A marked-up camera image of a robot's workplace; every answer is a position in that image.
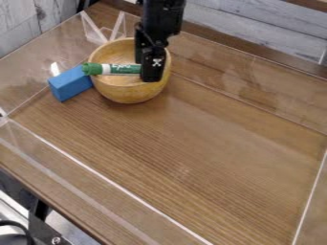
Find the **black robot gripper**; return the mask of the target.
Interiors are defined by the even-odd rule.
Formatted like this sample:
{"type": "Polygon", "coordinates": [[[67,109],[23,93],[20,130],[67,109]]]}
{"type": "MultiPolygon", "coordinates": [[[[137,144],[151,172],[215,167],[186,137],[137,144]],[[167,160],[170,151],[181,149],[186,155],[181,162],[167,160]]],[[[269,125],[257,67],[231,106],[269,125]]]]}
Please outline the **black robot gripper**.
{"type": "Polygon", "coordinates": [[[142,16],[134,36],[135,62],[142,64],[142,80],[158,82],[165,73],[163,47],[182,31],[187,0],[137,0],[137,3],[142,7],[142,16]],[[147,46],[147,41],[157,46],[147,46]]]}

